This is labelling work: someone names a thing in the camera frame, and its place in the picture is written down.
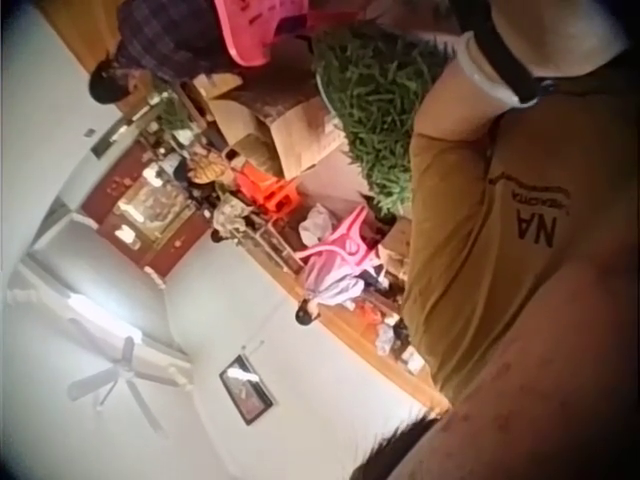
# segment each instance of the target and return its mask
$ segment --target wooden cabinet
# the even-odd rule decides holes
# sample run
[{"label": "wooden cabinet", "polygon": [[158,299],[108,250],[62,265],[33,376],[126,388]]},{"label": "wooden cabinet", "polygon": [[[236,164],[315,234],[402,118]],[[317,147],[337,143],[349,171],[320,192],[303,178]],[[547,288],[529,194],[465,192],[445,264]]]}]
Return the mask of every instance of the wooden cabinet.
[{"label": "wooden cabinet", "polygon": [[82,205],[98,233],[141,269],[166,277],[209,229],[186,192],[135,143]]},{"label": "wooden cabinet", "polygon": [[193,213],[155,252],[148,266],[161,278],[165,278],[191,247],[207,233],[210,225],[210,222],[199,212]]}]

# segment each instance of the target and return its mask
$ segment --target black hair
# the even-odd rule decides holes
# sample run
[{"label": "black hair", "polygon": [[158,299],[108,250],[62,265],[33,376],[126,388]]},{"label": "black hair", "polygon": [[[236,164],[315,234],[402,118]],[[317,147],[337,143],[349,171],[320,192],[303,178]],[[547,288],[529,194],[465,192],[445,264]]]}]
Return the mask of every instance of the black hair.
[{"label": "black hair", "polygon": [[420,417],[417,421],[398,428],[387,438],[378,442],[371,453],[353,471],[349,480],[386,480],[400,462],[417,445],[438,418]]},{"label": "black hair", "polygon": [[300,305],[298,305],[298,309],[296,310],[296,322],[298,322],[298,325],[302,325],[303,327],[311,325],[315,321],[315,318],[311,316],[311,313],[309,313],[309,310],[307,309],[308,305],[309,300],[305,298],[300,302]]},{"label": "black hair", "polygon": [[226,240],[226,238],[223,237],[222,234],[215,228],[211,230],[211,236],[209,238],[211,238],[211,241],[213,243],[222,243]]},{"label": "black hair", "polygon": [[131,92],[115,75],[113,60],[102,60],[89,77],[89,95],[101,105],[110,105],[127,98]]}]

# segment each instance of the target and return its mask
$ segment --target framed picture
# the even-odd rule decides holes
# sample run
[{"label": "framed picture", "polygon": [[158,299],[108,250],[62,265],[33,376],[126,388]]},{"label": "framed picture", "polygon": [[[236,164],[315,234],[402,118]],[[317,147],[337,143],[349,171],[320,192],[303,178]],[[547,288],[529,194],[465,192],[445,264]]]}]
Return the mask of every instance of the framed picture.
[{"label": "framed picture", "polygon": [[244,355],[238,355],[220,373],[220,381],[247,425],[251,425],[274,405],[262,380]]}]

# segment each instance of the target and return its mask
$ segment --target hand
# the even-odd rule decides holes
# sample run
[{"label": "hand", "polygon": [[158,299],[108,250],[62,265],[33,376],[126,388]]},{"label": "hand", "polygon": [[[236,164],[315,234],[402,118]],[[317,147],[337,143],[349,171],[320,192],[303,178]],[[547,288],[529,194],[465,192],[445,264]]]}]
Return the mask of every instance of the hand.
[{"label": "hand", "polygon": [[492,17],[513,54],[539,77],[585,75],[627,46],[594,0],[493,0]]}]

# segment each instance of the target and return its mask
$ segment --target fabric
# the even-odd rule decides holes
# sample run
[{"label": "fabric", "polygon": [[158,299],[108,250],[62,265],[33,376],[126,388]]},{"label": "fabric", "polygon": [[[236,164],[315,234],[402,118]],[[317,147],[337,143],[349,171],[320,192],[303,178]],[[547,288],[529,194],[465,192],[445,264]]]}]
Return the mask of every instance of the fabric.
[{"label": "fabric", "polygon": [[365,282],[353,276],[351,267],[335,252],[313,255],[302,271],[302,285],[307,298],[323,305],[344,304],[353,309],[351,300],[360,296]]},{"label": "fabric", "polygon": [[125,0],[117,15],[121,67],[178,81],[234,65],[211,0]]},{"label": "fabric", "polygon": [[452,404],[617,197],[631,191],[637,205],[638,97],[623,78],[603,68],[559,81],[498,120],[491,158],[413,138],[403,318]]},{"label": "fabric", "polygon": [[244,217],[252,212],[233,195],[224,194],[213,212],[213,228],[225,238],[232,238],[233,234],[241,234],[247,229]]},{"label": "fabric", "polygon": [[180,162],[184,160],[184,157],[178,152],[171,152],[158,162],[160,168],[173,177],[173,172],[176,170]]}]

